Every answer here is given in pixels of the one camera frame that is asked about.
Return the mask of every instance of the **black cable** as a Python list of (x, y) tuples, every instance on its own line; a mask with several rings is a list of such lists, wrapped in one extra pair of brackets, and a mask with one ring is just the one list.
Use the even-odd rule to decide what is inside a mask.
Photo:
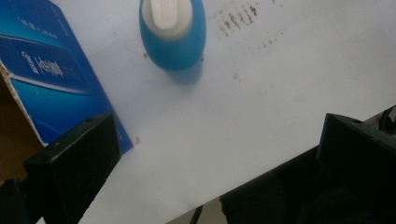
[(202, 208), (203, 208), (203, 207), (204, 207), (204, 206), (201, 205), (201, 206), (199, 206), (199, 207), (197, 207), (197, 208), (195, 209), (194, 215), (192, 215), (192, 218), (191, 218), (191, 220), (190, 220), (190, 224), (196, 224), (196, 223), (198, 222), (198, 219), (199, 219), (199, 216), (201, 215), (201, 212), (202, 212)]

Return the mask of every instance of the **cardboard box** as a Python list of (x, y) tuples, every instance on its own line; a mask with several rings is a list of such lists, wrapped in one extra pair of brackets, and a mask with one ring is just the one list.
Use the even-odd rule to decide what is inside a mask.
[[(84, 119), (113, 111), (57, 6), (48, 0), (1, 4), (0, 72), (43, 145)], [(124, 153), (133, 145), (117, 123)]]

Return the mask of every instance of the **blue packaging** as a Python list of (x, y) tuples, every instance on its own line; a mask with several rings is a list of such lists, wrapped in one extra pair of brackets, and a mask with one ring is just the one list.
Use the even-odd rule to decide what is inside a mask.
[[(48, 0), (3, 0), (0, 71), (40, 141), (113, 111), (62, 11)], [(120, 149), (132, 142), (117, 119)]]

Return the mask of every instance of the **white table surface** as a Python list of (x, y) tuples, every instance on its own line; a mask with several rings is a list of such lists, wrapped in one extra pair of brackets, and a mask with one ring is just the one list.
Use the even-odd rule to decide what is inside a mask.
[(204, 0), (192, 86), (145, 58), (138, 0), (54, 2), (139, 139), (81, 223), (164, 223), (317, 145), (327, 112), (396, 104), (394, 0)]

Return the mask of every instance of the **brown cardboard edge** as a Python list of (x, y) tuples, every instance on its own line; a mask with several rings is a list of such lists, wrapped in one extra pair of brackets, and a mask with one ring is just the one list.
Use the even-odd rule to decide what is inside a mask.
[(23, 106), (23, 103), (22, 103), (17, 91), (15, 90), (14, 86), (12, 86), (12, 84), (11, 84), (10, 77), (13, 76), (13, 74), (8, 71), (8, 69), (4, 66), (4, 64), (1, 61), (0, 61), (0, 74), (3, 77), (3, 80), (6, 83), (8, 91), (11, 94), (12, 98), (15, 100), (15, 102), (17, 103), (18, 107), (20, 108), (22, 114), (25, 116), (29, 125), (32, 127), (32, 130), (35, 133), (35, 136), (40, 141), (41, 145), (43, 147), (46, 147), (48, 144), (43, 142), (42, 139), (40, 138), (40, 135), (38, 134), (37, 130), (35, 129), (35, 125), (33, 124), (32, 120), (30, 119), (30, 116), (29, 116), (27, 110)]

